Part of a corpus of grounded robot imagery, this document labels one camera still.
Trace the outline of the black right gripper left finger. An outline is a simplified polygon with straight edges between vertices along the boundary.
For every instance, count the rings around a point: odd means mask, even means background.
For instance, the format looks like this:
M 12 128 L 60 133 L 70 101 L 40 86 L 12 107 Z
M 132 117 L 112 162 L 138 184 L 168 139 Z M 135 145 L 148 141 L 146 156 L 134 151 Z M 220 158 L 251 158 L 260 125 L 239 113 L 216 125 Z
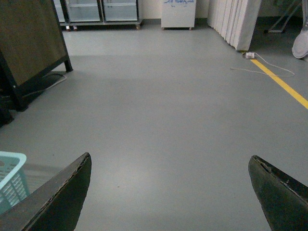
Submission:
M 75 230 L 91 177 L 91 155 L 84 153 L 26 199 L 0 216 L 2 231 Z

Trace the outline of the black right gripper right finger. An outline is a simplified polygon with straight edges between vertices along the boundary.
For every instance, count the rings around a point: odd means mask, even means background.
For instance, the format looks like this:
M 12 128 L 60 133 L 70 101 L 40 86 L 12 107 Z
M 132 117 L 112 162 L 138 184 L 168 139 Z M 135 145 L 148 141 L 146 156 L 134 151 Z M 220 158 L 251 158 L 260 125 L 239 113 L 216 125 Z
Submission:
M 254 192 L 272 231 L 308 229 L 308 187 L 261 157 L 248 163 Z

